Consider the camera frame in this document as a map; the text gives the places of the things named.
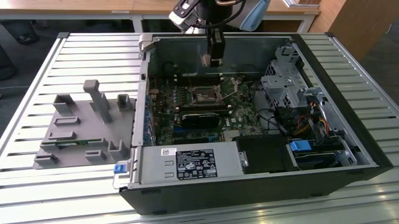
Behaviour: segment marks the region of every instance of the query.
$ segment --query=blue release tab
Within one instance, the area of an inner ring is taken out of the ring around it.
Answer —
[[[307,140],[292,141],[289,143],[291,151],[309,151],[312,150]]]
[[[124,174],[126,172],[126,164],[116,164],[113,167],[114,174]]]

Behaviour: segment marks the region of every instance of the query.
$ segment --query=metal slatted table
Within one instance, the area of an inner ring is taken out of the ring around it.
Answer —
[[[0,223],[369,223],[399,218],[399,110],[335,38],[303,35],[395,168],[328,196],[140,216],[112,188],[113,165],[33,170],[57,93],[86,100],[85,79],[106,98],[136,96],[138,34],[57,38],[0,139]],[[308,70],[309,79],[316,84]]]

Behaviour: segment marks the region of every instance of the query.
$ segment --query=barcode sticker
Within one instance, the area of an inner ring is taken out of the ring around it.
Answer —
[[[176,155],[176,148],[162,148],[161,155]]]
[[[126,13],[130,13],[130,11],[112,10],[110,13],[122,13],[122,14],[126,14]]]

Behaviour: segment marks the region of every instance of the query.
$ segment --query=warning label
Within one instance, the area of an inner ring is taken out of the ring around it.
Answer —
[[[213,149],[176,152],[177,179],[217,177]]]

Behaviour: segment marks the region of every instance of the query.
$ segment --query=red wire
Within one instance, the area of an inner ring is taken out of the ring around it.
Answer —
[[[297,119],[297,127],[296,127],[296,129],[299,129],[301,118],[305,118],[305,116],[300,116],[300,117],[299,117],[299,119]]]

